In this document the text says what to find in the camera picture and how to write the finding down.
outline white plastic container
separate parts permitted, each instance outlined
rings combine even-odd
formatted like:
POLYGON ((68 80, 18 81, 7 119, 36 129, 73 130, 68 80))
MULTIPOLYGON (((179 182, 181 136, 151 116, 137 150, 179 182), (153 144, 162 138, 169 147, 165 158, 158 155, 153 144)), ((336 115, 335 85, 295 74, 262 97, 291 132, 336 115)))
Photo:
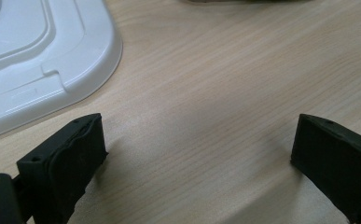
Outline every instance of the white plastic container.
POLYGON ((91 95, 121 52, 103 0, 0 0, 0 133, 91 95))

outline white plastic tray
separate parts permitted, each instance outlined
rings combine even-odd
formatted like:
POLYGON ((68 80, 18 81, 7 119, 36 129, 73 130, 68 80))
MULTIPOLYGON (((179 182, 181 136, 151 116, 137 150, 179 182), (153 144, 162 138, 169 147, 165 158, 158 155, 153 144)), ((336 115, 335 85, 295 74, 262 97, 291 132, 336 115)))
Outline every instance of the white plastic tray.
POLYGON ((0 0, 0 133, 91 95, 121 52, 103 0, 0 0))

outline dark object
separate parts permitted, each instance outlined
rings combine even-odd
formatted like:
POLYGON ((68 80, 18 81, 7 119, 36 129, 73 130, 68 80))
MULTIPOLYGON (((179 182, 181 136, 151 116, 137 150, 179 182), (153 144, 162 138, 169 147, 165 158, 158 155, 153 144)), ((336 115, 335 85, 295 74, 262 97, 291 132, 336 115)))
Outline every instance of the dark object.
POLYGON ((0 223, 66 223, 106 155, 100 114, 68 123, 0 174, 0 223))
POLYGON ((352 224, 361 224, 361 135, 328 119, 300 115, 291 163, 352 224))

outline wood grain surface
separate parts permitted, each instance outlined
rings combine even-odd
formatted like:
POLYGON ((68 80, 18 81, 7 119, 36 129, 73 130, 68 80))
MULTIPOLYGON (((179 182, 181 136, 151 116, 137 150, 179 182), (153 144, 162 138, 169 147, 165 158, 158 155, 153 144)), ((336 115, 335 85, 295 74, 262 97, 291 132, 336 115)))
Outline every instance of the wood grain surface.
POLYGON ((361 1, 106 2, 117 71, 0 135, 0 173, 100 112, 110 154, 69 223, 347 223, 289 160, 300 113, 361 134, 361 1))

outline wooden table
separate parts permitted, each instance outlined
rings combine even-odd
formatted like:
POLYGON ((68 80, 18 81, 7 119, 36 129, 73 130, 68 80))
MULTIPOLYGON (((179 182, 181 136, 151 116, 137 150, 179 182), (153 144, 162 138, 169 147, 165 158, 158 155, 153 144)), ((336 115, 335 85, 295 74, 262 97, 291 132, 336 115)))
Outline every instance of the wooden table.
POLYGON ((107 4, 117 71, 0 135, 1 173, 100 112, 110 154, 70 223, 347 223, 289 159, 300 113, 361 134, 361 1, 107 4))

